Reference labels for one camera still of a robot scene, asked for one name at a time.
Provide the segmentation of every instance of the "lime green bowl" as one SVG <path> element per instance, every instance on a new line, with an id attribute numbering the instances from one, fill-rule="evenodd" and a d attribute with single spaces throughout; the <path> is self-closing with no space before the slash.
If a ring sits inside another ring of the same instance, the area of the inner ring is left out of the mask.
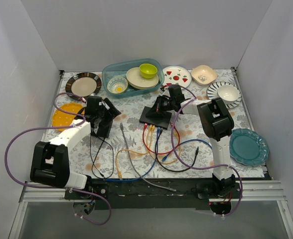
<path id="1" fill-rule="evenodd" d="M 157 73 L 157 68 L 151 64 L 142 64 L 140 65 L 140 72 L 143 78 L 151 79 Z"/>

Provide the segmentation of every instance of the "white bowl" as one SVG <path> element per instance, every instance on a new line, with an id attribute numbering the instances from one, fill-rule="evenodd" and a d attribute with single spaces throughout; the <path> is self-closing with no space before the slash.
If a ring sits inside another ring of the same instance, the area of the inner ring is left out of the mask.
<path id="1" fill-rule="evenodd" d="M 107 89 L 113 94 L 120 94 L 126 91 L 128 85 L 129 84 L 126 78 L 122 76 L 116 76 L 108 82 Z"/>
<path id="2" fill-rule="evenodd" d="M 231 85 L 221 86 L 218 88 L 217 94 L 226 104 L 234 103 L 240 96 L 238 89 Z"/>
<path id="3" fill-rule="evenodd" d="M 191 71 L 191 76 L 201 86 L 207 86 L 216 80 L 216 72 L 209 66 L 201 65 Z"/>

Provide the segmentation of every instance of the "stacked dishes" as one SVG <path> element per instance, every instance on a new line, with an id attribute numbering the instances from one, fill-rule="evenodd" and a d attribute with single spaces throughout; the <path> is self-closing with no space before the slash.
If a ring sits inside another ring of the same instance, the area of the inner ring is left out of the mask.
<path id="1" fill-rule="evenodd" d="M 139 90 L 151 88 L 158 84 L 157 74 L 150 79 L 146 79 L 141 75 L 139 67 L 134 67 L 127 71 L 127 80 L 132 87 Z"/>

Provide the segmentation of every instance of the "gray cable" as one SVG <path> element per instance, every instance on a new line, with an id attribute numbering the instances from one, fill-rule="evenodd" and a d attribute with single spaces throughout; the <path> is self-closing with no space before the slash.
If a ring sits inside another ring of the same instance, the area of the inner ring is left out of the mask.
<path id="1" fill-rule="evenodd" d="M 120 124 L 120 129 L 121 129 L 121 131 L 122 131 L 122 136 L 123 136 L 123 139 L 125 140 L 126 147 L 127 147 L 127 149 L 129 149 L 129 145 L 128 145 L 128 142 L 127 142 L 127 138 L 126 138 L 126 136 L 125 136 L 125 132 L 124 132 L 124 128 L 123 128 L 123 124 L 122 124 L 122 123 Z M 139 174 L 139 172 L 136 170 L 135 166 L 133 165 L 133 162 L 132 162 L 132 159 L 131 159 L 131 156 L 130 156 L 130 152 L 129 152 L 129 151 L 128 151 L 128 156 L 129 156 L 129 160 L 130 160 L 130 163 L 131 163 L 131 165 L 132 165 L 133 170 L 134 170 L 134 171 L 136 172 L 136 174 L 137 174 L 140 178 L 142 178 L 145 182 L 149 183 L 149 184 L 152 185 L 152 186 L 158 187 L 158 188 L 163 188 L 163 189 L 170 190 L 170 191 L 172 191 L 172 192 L 176 192 L 176 189 L 174 189 L 174 188 L 169 188 L 169 187 L 163 187 L 163 186 L 160 186 L 160 185 L 156 185 L 156 184 L 154 184 L 154 183 L 149 182 L 149 181 L 148 181 L 147 179 L 145 179 L 144 177 L 142 177 L 142 175 Z"/>

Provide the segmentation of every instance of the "blue plastic container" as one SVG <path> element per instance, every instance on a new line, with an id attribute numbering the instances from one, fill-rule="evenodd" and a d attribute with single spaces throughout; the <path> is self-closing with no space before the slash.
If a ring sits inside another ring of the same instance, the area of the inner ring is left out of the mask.
<path id="1" fill-rule="evenodd" d="M 108 88 L 108 82 L 115 76 L 123 76 L 126 78 L 126 73 L 128 70 L 130 70 L 133 67 L 139 67 L 141 64 L 149 63 L 157 67 L 157 76 L 158 76 L 158 84 L 152 88 L 148 88 L 145 90 L 138 90 L 136 88 L 133 88 L 132 86 L 128 86 L 127 90 L 121 94 L 114 94 L 111 93 Z M 141 94 L 146 94 L 149 92 L 156 91 L 160 88 L 160 86 L 164 82 L 164 74 L 163 70 L 160 66 L 160 64 L 153 59 L 141 59 L 141 60 L 135 60 L 135 61 L 127 61 L 122 63 L 113 64 L 110 66 L 107 66 L 102 71 L 102 85 L 105 88 L 105 91 L 108 95 L 112 96 L 113 98 L 124 98 L 124 97 L 130 97 L 130 96 L 137 96 Z"/>

